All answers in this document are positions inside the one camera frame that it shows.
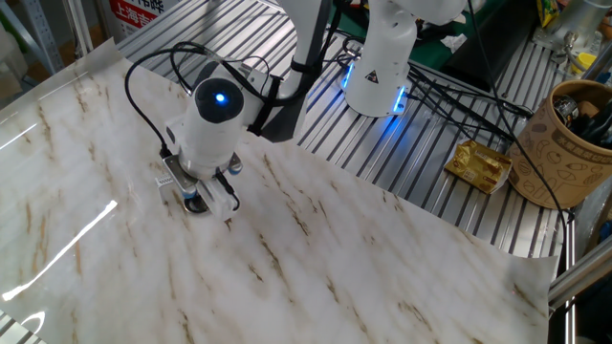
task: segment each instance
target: red sign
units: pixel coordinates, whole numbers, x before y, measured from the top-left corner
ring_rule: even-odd
[[[141,28],[151,20],[157,18],[157,15],[149,13],[123,0],[110,0],[109,2],[111,11],[113,11],[119,20],[137,28]]]

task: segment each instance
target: warning label sticker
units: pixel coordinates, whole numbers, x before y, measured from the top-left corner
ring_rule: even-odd
[[[376,76],[376,71],[370,72],[370,74],[366,75],[365,78],[374,83],[379,83],[379,78]]]

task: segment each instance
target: blue led light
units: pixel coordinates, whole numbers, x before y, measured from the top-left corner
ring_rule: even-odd
[[[217,100],[219,104],[223,104],[226,102],[226,97],[222,94],[216,94],[214,98]]]
[[[355,62],[351,63],[351,66],[348,68],[348,73],[346,77],[342,81],[342,88],[346,88],[346,84],[348,83],[348,78],[351,77],[351,73],[353,73],[353,67],[355,67]]]
[[[395,105],[393,105],[393,112],[400,112],[400,102],[402,101],[402,97],[404,96],[405,86],[402,86],[402,89],[398,93],[398,97],[395,99]]]

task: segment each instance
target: yellow object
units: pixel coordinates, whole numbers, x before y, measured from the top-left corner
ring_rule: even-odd
[[[488,194],[504,184],[511,167],[510,158],[473,140],[459,143],[445,166],[448,172]]]
[[[593,56],[589,53],[580,53],[578,55],[577,60],[578,62],[580,62],[582,67],[588,69],[589,67],[591,67],[593,62],[595,62],[596,58],[597,58],[596,56]],[[576,67],[573,63],[572,63],[572,72],[574,72],[575,74],[582,73],[582,71],[578,67]]]
[[[558,16],[558,6],[556,0],[535,0],[537,3],[537,13],[542,28],[545,28],[553,19]]]

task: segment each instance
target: metal rod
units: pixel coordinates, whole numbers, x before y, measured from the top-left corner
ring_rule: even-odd
[[[98,17],[99,27],[102,31],[102,39],[106,41],[111,37],[111,31],[108,28],[108,22],[106,19],[106,13],[104,12],[104,6],[102,5],[101,0],[94,0],[94,5],[96,5],[96,16]]]
[[[76,56],[83,57],[94,48],[80,0],[63,0],[62,3],[75,38]]]
[[[612,236],[553,281],[548,292],[549,305],[552,309],[557,309],[610,271],[612,271]]]
[[[46,52],[40,48],[38,43],[32,38],[30,33],[26,30],[26,28],[21,24],[21,21],[17,18],[17,16],[12,12],[9,5],[4,0],[0,0],[0,12],[2,12],[5,17],[9,20],[11,25],[17,30],[21,38],[26,42],[28,48],[38,57],[40,63],[42,63],[43,67],[49,72],[50,75],[55,73],[55,68],[51,63],[51,59],[46,54]]]

